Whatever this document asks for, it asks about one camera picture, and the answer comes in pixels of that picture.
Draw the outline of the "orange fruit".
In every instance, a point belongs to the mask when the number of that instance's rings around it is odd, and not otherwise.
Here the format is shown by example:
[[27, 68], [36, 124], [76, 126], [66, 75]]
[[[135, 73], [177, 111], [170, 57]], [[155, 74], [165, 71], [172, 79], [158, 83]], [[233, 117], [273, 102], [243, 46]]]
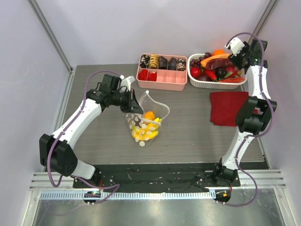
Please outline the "orange fruit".
[[155, 115], [155, 113], [152, 112], [152, 111], [146, 112], [146, 113], [144, 114], [143, 117], [144, 117], [145, 119], [147, 119], [147, 120], [150, 120], [150, 121], [153, 121], [153, 120], [156, 119], [156, 115]]

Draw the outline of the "clear polka dot zip bag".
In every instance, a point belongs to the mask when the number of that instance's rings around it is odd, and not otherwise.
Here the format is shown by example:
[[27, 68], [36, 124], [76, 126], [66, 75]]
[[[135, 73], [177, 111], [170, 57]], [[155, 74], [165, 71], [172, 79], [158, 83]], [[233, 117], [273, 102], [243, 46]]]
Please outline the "clear polka dot zip bag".
[[148, 90], [138, 99], [138, 104], [143, 114], [127, 113], [126, 120], [135, 143], [139, 147], [147, 147], [160, 133], [162, 122], [170, 114], [170, 108], [154, 100]]

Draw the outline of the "yellow banana bunch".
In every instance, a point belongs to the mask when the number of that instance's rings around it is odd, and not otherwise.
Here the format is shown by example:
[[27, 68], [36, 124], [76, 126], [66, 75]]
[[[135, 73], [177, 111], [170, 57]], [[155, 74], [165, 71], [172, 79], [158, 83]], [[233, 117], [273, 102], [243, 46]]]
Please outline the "yellow banana bunch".
[[127, 121], [135, 142], [145, 144], [145, 142], [151, 141], [159, 134], [162, 119], [156, 118], [153, 121], [148, 121], [135, 117]]

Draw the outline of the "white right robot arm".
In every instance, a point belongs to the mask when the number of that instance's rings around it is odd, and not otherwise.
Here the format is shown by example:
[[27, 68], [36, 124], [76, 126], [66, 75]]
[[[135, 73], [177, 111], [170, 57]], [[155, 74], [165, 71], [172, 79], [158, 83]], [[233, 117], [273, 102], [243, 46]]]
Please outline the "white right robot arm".
[[236, 115], [237, 129], [231, 145], [213, 171], [212, 179], [218, 186], [232, 184], [237, 180], [239, 164], [249, 144], [266, 130], [277, 108], [267, 87], [268, 62], [263, 56], [266, 47], [266, 41], [253, 39], [248, 44], [238, 37], [232, 38], [226, 45], [232, 52], [229, 60], [244, 70], [248, 98]]

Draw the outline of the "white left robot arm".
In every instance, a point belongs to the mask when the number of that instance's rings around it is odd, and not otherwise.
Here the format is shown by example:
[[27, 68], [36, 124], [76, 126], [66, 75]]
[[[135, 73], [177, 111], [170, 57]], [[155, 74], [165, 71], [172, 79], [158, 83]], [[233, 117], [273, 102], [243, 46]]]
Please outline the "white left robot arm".
[[117, 106], [123, 113], [142, 114], [131, 84], [133, 76], [113, 76], [105, 72], [96, 88], [84, 91], [84, 98], [73, 115], [51, 135], [43, 134], [39, 140], [40, 163], [46, 167], [51, 184], [57, 187], [52, 172], [62, 177], [81, 178], [88, 187], [97, 187], [101, 173], [95, 166], [80, 161], [73, 149], [88, 125], [109, 106]]

